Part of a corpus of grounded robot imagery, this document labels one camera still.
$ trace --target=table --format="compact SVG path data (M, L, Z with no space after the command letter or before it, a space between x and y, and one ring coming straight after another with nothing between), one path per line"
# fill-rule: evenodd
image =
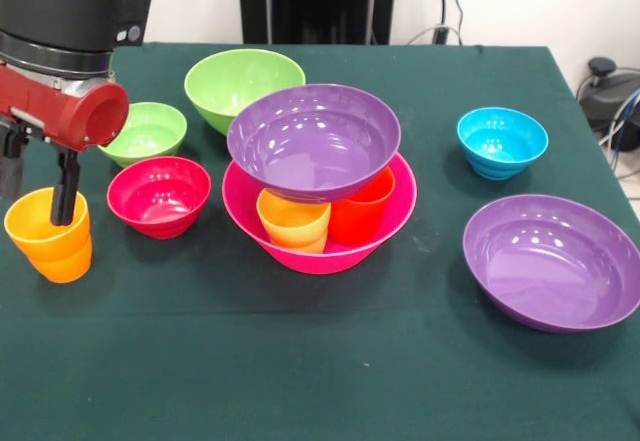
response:
M467 270L461 236L483 204L549 193L640 226L545 48L274 46L309 82L380 96L403 127L419 200L407 226L353 270L288 271L233 224L225 140L183 91L188 68L230 46L148 44L114 68L132 101L182 110L181 151L214 191L183 237L145 238L108 211L115 165L81 156L94 262L81 281L40 278L0 241L0 439L638 439L640 315L551 335L500 313ZM525 111L549 150L502 183L473 174L455 125L468 110ZM25 189L58 176L27 151ZM3 212L7 204L3 202Z

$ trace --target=plastic bowl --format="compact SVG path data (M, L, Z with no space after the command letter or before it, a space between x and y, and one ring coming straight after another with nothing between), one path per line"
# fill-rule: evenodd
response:
M463 238L480 287L506 314L550 332L616 324L640 303L640 253L609 219L545 195L494 201Z
M256 101L231 125L234 161L283 198L327 203L356 193L400 145L400 123L375 96L309 84Z
M154 156L174 155L187 134L187 120L173 106L135 103L129 106L127 121L104 154L126 167Z
M226 135L245 107L280 89L306 81L292 59L263 49L233 49L209 56L194 65L184 81L187 97L198 113Z
M142 234L169 239L196 221L211 194L211 178L199 164L164 156L132 164L113 178L107 203Z
M458 139L480 176L508 179L547 150L547 132L531 116L507 108L481 108L458 122Z
M269 242L256 211L256 199L262 186L247 175L238 164L231 162L222 180L222 199L235 223L251 236L273 258L284 266L306 274L332 274L356 266L382 243L395 235L411 217L418 198L418 188L411 168L404 158L396 154L389 167L396 178L396 189L391 195L385 214L374 239L356 248L346 247L328 240L324 253L309 254L290 251Z

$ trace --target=green bowl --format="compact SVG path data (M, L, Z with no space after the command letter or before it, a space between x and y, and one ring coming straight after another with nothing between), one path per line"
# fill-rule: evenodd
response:
M233 49L193 66L184 80L187 97L200 115L225 136L235 117L254 101L305 84L302 68L264 49Z
M176 108L161 103L134 103L120 134L109 146L98 146L125 168L155 156L176 154L187 134L187 120Z

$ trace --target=plastic cup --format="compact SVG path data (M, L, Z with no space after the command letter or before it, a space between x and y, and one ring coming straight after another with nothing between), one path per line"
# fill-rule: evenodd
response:
M360 246L370 242L395 186L395 176L387 166L356 194L334 202L329 237L344 246Z
M295 203L263 189L256 208L274 244L305 253L324 251L331 204Z
M91 267L89 208L78 193L71 224L54 226L52 201L53 188L26 194L7 211L4 229L40 274L53 283L70 283Z

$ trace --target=stacked bowls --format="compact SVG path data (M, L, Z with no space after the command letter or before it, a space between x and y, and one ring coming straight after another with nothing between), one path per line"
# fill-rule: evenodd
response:
M348 269L395 234L415 206L415 178L398 154L400 138L391 108L360 89L308 84L270 94L241 111L229 128L233 161L223 180L225 207L282 264L310 274ZM355 246L336 242L329 230L321 252L291 249L261 220L265 190L290 203L335 207L383 175L395 177L393 188L369 239ZM326 212L322 206L319 214ZM328 229L331 221L324 221ZM321 230L317 234L326 237Z

